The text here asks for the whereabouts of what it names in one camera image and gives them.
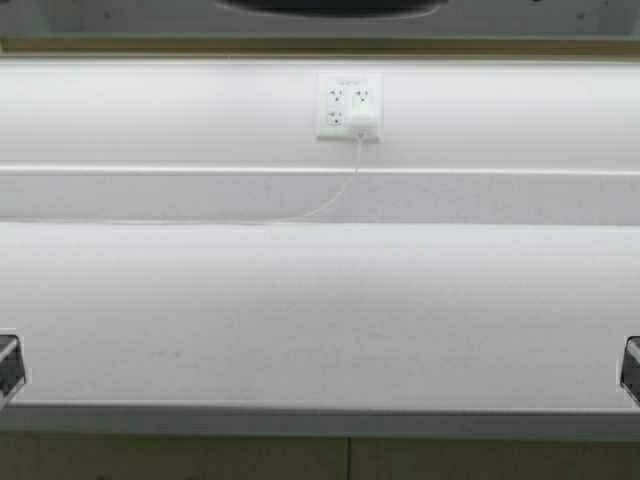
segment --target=wall outlet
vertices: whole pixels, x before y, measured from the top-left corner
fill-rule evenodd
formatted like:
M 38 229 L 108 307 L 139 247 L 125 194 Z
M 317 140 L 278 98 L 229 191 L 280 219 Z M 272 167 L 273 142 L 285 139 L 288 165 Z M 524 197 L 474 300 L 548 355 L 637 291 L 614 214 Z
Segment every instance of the wall outlet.
M 349 119 L 373 116 L 378 128 L 367 140 L 378 140 L 382 121 L 382 76 L 326 74 L 318 83 L 317 135 L 320 139 L 351 139 Z

